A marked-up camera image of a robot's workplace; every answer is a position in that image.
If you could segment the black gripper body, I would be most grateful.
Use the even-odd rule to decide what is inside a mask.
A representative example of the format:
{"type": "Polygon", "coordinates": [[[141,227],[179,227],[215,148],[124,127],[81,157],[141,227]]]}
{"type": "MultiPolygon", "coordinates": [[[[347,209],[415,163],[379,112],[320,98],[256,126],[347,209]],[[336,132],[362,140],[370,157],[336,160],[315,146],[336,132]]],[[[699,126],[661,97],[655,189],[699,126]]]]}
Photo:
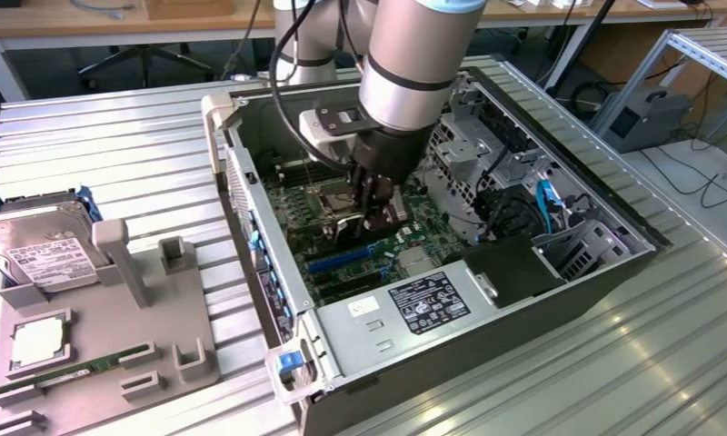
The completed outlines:
{"type": "Polygon", "coordinates": [[[416,169],[430,142],[431,128],[398,131],[378,128],[360,132],[352,149],[352,160],[368,173],[403,184],[416,169]]]}

